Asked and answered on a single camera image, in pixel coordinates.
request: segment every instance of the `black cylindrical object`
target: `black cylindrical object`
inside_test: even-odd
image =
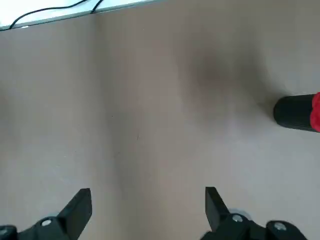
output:
[[[285,128],[316,132],[310,124],[314,96],[310,94],[281,98],[273,109],[275,121]]]

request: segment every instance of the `red cap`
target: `red cap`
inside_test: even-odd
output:
[[[314,95],[312,99],[312,108],[310,124],[314,130],[320,132],[320,92]]]

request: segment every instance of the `metal screw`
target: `metal screw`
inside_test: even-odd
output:
[[[8,232],[7,229],[2,229],[2,230],[0,230],[0,236],[1,236],[1,235],[5,235],[7,232]]]
[[[278,229],[279,231],[286,231],[287,230],[286,226],[282,222],[274,223],[274,227],[276,229]]]
[[[48,226],[49,224],[51,224],[51,220],[50,219],[47,219],[47,220],[44,220],[42,223],[41,223],[41,226],[42,227],[45,227],[45,226]]]
[[[233,215],[232,217],[233,221],[241,223],[243,221],[242,217],[240,215]]]

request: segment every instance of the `black cable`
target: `black cable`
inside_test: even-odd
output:
[[[96,3],[96,5],[94,6],[94,8],[91,10],[90,14],[93,14],[93,13],[96,11],[97,7],[100,5],[100,3],[101,3],[102,1],[103,1],[103,0],[99,0],[99,1]]]
[[[72,5],[69,5],[69,6],[47,7],[47,8],[42,8],[42,9],[39,9],[39,10],[27,12],[27,13],[21,15],[20,17],[18,17],[16,20],[14,20],[13,23],[10,25],[10,27],[8,29],[12,29],[20,19],[24,18],[27,15],[35,14],[35,13],[46,11],[46,10],[69,9],[69,8],[73,8],[73,7],[75,7],[75,6],[79,5],[79,4],[82,4],[82,3],[87,2],[87,1],[89,1],[89,0],[81,0],[81,1],[78,1],[78,2],[76,2],[74,4],[72,4]]]

